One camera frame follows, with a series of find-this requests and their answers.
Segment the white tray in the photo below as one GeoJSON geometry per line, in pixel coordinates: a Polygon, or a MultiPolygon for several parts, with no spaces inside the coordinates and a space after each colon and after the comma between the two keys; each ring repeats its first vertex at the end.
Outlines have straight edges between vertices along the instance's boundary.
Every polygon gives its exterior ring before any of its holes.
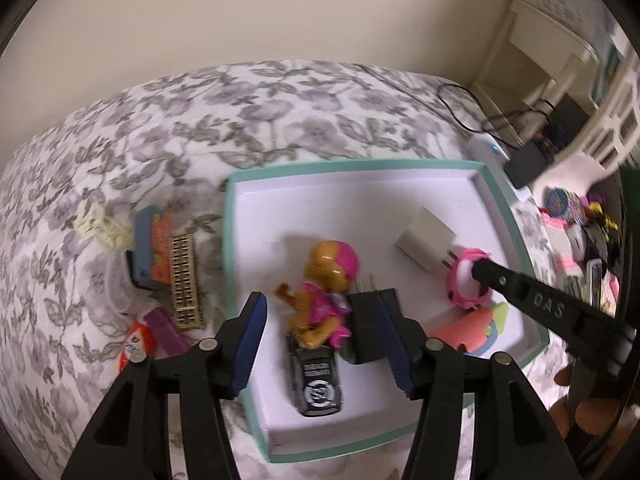
{"type": "MultiPolygon", "coordinates": [[[[402,310],[427,332],[462,313],[447,301],[444,280],[428,275],[395,241],[421,206],[455,233],[459,246],[480,247],[498,264],[533,275],[506,200],[480,162],[348,160],[233,173],[228,182],[223,252],[230,314],[252,290],[268,299],[267,324],[243,402],[258,447],[270,462],[300,462],[385,444],[411,433],[420,402],[396,387],[386,360],[350,365],[337,356],[342,411],[306,418],[294,407],[284,319],[273,295],[296,288],[308,251],[321,239],[358,252],[361,276],[395,287],[402,310]]],[[[503,301],[497,293],[492,300],[503,301]]],[[[548,331],[510,307],[504,331],[482,356],[509,352],[521,366],[548,344],[548,331]]]]}

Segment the toy figure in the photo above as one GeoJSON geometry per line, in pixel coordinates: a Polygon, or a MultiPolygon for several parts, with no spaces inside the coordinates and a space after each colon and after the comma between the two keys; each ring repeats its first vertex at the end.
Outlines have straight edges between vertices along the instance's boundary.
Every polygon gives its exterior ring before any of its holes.
{"type": "Polygon", "coordinates": [[[351,335],[344,326],[349,307],[344,293],[358,273],[360,262],[353,248],[336,240],[324,240],[311,249],[305,267],[305,281],[295,295],[281,283],[275,295],[296,313],[288,319],[289,329],[298,344],[316,349],[328,342],[340,348],[340,340],[351,335]]]}

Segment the orange toy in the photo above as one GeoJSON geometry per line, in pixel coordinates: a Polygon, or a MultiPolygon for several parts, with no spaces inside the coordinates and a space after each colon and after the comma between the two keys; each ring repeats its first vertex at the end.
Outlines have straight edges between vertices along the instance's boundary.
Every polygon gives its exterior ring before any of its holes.
{"type": "Polygon", "coordinates": [[[351,246],[324,240],[311,249],[305,281],[295,295],[286,283],[278,286],[275,295],[296,311],[287,324],[300,346],[315,349],[328,340],[329,345],[340,348],[340,339],[351,335],[342,325],[347,307],[336,304],[332,295],[349,289],[359,267],[351,246]]]}
{"type": "Polygon", "coordinates": [[[171,283],[169,244],[171,239],[171,217],[168,213],[156,213],[151,223],[151,245],[154,248],[154,264],[151,279],[171,283]]]}
{"type": "Polygon", "coordinates": [[[459,320],[436,330],[432,337],[442,339],[449,346],[473,353],[486,343],[486,327],[494,320],[492,310],[481,307],[465,314],[459,320]]]}

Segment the person's hand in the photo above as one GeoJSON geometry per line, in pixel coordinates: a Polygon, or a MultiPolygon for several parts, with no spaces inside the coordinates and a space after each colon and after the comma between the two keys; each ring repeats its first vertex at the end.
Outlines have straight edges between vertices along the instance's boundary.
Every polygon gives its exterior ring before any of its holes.
{"type": "MultiPolygon", "coordinates": [[[[572,366],[560,370],[554,381],[560,386],[568,386],[571,382],[572,366]]],[[[636,390],[632,395],[629,404],[640,401],[640,390],[636,385],[636,390]]],[[[587,399],[578,405],[575,410],[575,422],[586,433],[600,435],[605,433],[616,420],[620,401],[618,399],[587,399]]],[[[566,397],[558,400],[550,409],[549,415],[554,420],[562,438],[566,438],[571,428],[571,418],[566,408],[566,397]]],[[[638,417],[634,410],[628,409],[620,418],[613,434],[607,442],[606,451],[596,470],[589,476],[590,479],[598,478],[609,466],[611,461],[622,448],[629,435],[638,424],[638,417]]]]}

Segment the black cable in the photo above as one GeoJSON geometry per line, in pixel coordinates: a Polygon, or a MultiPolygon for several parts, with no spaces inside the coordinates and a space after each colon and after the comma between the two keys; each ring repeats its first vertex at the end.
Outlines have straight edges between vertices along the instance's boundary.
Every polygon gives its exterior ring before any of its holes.
{"type": "MultiPolygon", "coordinates": [[[[449,103],[447,103],[445,101],[444,97],[442,96],[442,89],[444,89],[444,88],[458,88],[458,89],[461,89],[462,91],[466,92],[466,94],[471,96],[471,98],[476,103],[476,105],[478,106],[478,108],[480,109],[480,111],[482,113],[484,113],[484,110],[482,110],[482,105],[480,104],[480,101],[478,100],[478,98],[468,88],[465,88],[462,85],[459,85],[459,84],[456,84],[456,83],[441,83],[440,86],[438,86],[438,89],[436,90],[436,97],[440,101],[442,101],[442,104],[445,105],[446,109],[449,111],[449,113],[451,114],[451,117],[453,117],[453,120],[456,121],[458,126],[460,126],[463,130],[466,130],[471,134],[489,134],[495,140],[497,140],[498,142],[503,143],[505,146],[508,146],[512,150],[518,150],[519,148],[514,146],[513,144],[510,144],[510,143],[506,142],[505,140],[501,139],[499,136],[495,135],[496,132],[498,132],[502,128],[505,128],[507,126],[506,124],[504,126],[500,127],[500,128],[495,128],[492,125],[492,130],[488,130],[486,128],[485,124],[490,123],[491,121],[496,120],[496,119],[505,119],[506,120],[506,119],[511,118],[511,117],[521,117],[523,115],[532,114],[532,113],[543,115],[548,124],[551,124],[553,122],[551,117],[549,117],[549,115],[547,113],[543,112],[542,110],[537,110],[537,109],[531,107],[529,110],[514,110],[514,111],[511,111],[511,112],[507,112],[505,114],[498,114],[496,116],[487,117],[485,120],[481,121],[481,123],[480,123],[480,127],[482,128],[482,130],[474,130],[474,129],[469,128],[468,126],[466,126],[466,124],[464,124],[458,117],[456,117],[455,113],[451,109],[451,106],[449,106],[449,103]]],[[[546,99],[538,99],[536,102],[543,102],[543,103],[547,104],[548,106],[550,106],[551,108],[554,108],[554,106],[549,101],[547,101],[546,99]]]]}

